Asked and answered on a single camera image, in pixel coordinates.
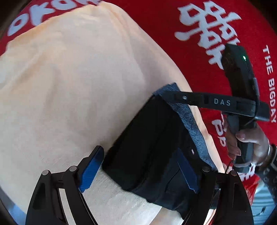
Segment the person's right hand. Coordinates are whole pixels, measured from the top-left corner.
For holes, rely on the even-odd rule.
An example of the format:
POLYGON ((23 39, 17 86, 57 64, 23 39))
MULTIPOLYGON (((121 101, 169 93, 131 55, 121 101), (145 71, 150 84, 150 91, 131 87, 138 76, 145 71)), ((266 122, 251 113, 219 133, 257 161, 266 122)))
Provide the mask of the person's right hand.
POLYGON ((238 141, 253 143, 252 163, 260 167, 267 166, 273 154, 273 149, 265 133, 258 125, 256 128, 240 130, 236 134, 231 133, 227 121, 224 122, 224 128, 226 128, 226 146, 230 159, 235 160, 237 156, 241 156, 238 141))

